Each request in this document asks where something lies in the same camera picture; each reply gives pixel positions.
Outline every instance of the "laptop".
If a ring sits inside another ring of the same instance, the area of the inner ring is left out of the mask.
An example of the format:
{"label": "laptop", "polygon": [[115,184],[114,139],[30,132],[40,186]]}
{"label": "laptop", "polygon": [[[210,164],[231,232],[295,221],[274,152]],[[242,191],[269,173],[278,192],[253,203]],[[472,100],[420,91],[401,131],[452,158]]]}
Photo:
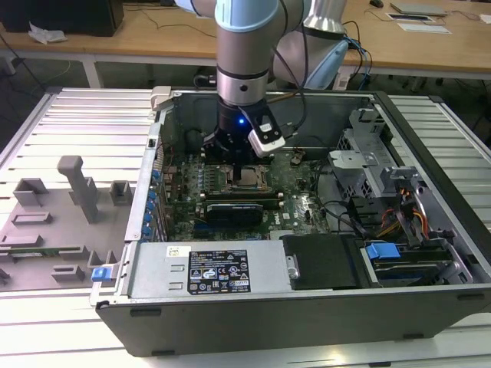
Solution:
{"label": "laptop", "polygon": [[437,17],[448,15],[442,8],[434,5],[406,4],[402,2],[391,2],[390,5],[401,14],[434,15]]}

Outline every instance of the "yellow wire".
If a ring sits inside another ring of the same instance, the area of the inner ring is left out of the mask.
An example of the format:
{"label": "yellow wire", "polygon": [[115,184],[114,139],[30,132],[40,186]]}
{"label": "yellow wire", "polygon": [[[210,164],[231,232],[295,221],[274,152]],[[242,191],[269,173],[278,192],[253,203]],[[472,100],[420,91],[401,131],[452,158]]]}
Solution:
{"label": "yellow wire", "polygon": [[413,212],[413,215],[417,216],[421,221],[421,231],[423,232],[423,235],[426,236],[425,221],[423,220],[423,216],[419,212]]}
{"label": "yellow wire", "polygon": [[381,236],[384,236],[386,234],[388,234],[389,232],[392,232],[393,230],[395,230],[398,226],[399,226],[399,222],[395,222],[394,224],[392,224],[391,226],[389,226],[388,228],[386,228],[385,230],[383,230],[382,232],[380,232],[378,235],[377,235],[377,238],[380,238]]}

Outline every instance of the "gray plastic part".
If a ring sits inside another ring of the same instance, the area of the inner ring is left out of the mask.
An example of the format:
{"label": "gray plastic part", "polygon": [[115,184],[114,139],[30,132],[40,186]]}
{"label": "gray plastic part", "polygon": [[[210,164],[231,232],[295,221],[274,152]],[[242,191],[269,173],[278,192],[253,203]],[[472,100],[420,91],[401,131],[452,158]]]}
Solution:
{"label": "gray plastic part", "polygon": [[10,274],[8,274],[7,272],[3,271],[1,268],[0,268],[0,283],[2,284],[7,284],[7,279],[10,278]]}
{"label": "gray plastic part", "polygon": [[131,205],[133,201],[130,182],[114,181],[110,185],[109,193],[114,205]]}
{"label": "gray plastic part", "polygon": [[85,279],[85,272],[82,271],[78,264],[58,265],[53,266],[51,276],[57,282],[83,281]]}
{"label": "gray plastic part", "polygon": [[82,174],[83,164],[84,161],[80,156],[62,156],[58,163],[58,172],[67,177],[87,222],[93,224],[97,221],[97,196],[91,191]]}
{"label": "gray plastic part", "polygon": [[[126,231],[131,206],[114,206],[109,188],[98,189],[97,223],[88,224],[80,207],[73,204],[68,189],[49,189],[46,194],[39,194],[38,201],[42,211],[49,212],[52,220],[43,225],[16,226],[12,219],[18,215],[39,212],[36,208],[23,208],[17,204],[4,227],[0,229],[0,241],[6,237],[37,236],[44,241],[28,255],[10,255],[8,247],[0,248],[0,267],[12,277],[15,282],[0,284],[2,291],[29,291],[62,288],[89,288],[92,285],[91,269],[87,266],[90,253],[97,252],[97,259],[105,261],[107,254],[112,251],[117,261],[120,260],[124,247]],[[58,249],[50,255],[45,249]],[[83,281],[56,282],[51,276],[55,265],[78,265],[86,277]]]}
{"label": "gray plastic part", "polygon": [[43,238],[40,235],[28,236],[5,236],[0,241],[0,247],[9,248],[36,248],[43,243]]}
{"label": "gray plastic part", "polygon": [[21,179],[14,190],[14,196],[22,207],[41,207],[38,194],[47,193],[41,179]]}
{"label": "gray plastic part", "polygon": [[[89,188],[89,193],[91,195],[94,194],[95,202],[97,203],[97,200],[99,199],[99,192],[97,191],[94,180],[92,178],[85,178],[85,182],[87,183],[87,187]],[[78,203],[77,197],[75,196],[75,193],[72,190],[68,192],[68,194],[70,194],[70,198],[73,201],[74,205],[80,205],[80,203]]]}
{"label": "gray plastic part", "polygon": [[116,259],[116,256],[114,255],[113,251],[109,251],[107,253],[107,257],[106,257],[106,265],[112,265],[114,263],[117,262],[117,259]]}
{"label": "gray plastic part", "polygon": [[15,263],[15,258],[9,253],[0,253],[0,263]]}
{"label": "gray plastic part", "polygon": [[74,259],[89,259],[89,250],[84,245],[80,247],[77,251],[60,251],[59,255],[64,261],[71,261]]}
{"label": "gray plastic part", "polygon": [[12,219],[14,225],[43,225],[49,224],[53,218],[49,212],[29,212],[23,215],[16,215]]}
{"label": "gray plastic part", "polygon": [[102,261],[97,255],[96,251],[92,251],[89,256],[89,261],[87,262],[87,268],[96,268],[102,265]]}

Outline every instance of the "motherboard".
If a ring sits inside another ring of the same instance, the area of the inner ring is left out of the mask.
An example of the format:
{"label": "motherboard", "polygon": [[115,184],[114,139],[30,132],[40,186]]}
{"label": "motherboard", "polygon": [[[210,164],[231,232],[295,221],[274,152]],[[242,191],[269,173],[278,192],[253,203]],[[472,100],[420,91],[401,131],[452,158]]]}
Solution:
{"label": "motherboard", "polygon": [[[274,240],[329,232],[314,191],[318,162],[302,157],[293,150],[276,153],[268,164],[243,166],[241,179],[233,180],[230,165],[173,155],[163,164],[158,191],[168,241]],[[214,212],[219,220],[212,223]]]}

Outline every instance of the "robotic arm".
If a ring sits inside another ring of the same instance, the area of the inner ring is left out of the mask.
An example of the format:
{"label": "robotic arm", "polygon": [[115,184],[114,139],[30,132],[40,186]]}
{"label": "robotic arm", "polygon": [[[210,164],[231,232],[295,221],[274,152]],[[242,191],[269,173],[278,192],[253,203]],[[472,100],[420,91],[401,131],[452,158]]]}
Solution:
{"label": "robotic arm", "polygon": [[[270,72],[294,81],[274,50],[283,56],[304,87],[326,88],[348,49],[340,22],[346,0],[176,0],[176,3],[188,12],[215,18],[219,26],[218,124],[216,131],[205,139],[205,148],[223,161],[241,166],[284,146],[285,139],[265,101],[266,86]],[[306,45],[302,30],[298,30],[302,22]],[[310,60],[307,73],[306,52]]]}

